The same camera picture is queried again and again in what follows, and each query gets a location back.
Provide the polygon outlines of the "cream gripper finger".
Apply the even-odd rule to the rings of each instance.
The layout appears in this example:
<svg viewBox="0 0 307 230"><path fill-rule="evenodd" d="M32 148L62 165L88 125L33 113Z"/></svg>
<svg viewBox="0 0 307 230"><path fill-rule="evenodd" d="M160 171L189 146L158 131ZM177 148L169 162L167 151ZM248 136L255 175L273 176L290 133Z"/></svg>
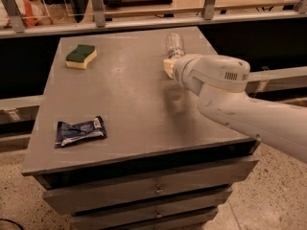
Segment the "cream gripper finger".
<svg viewBox="0 0 307 230"><path fill-rule="evenodd" d="M175 63L176 63L175 59L167 58L163 60L164 71L166 72L166 74L168 75L170 79L174 77Z"/></svg>

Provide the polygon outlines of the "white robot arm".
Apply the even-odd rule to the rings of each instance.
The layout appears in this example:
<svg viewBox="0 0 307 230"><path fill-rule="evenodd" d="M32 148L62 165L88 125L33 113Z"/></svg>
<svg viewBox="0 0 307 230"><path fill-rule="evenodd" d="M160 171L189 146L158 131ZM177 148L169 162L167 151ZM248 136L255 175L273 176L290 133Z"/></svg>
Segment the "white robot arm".
<svg viewBox="0 0 307 230"><path fill-rule="evenodd" d="M163 66L169 78L198 97L201 115L307 163L307 108L249 97L248 62L189 54L167 58Z"/></svg>

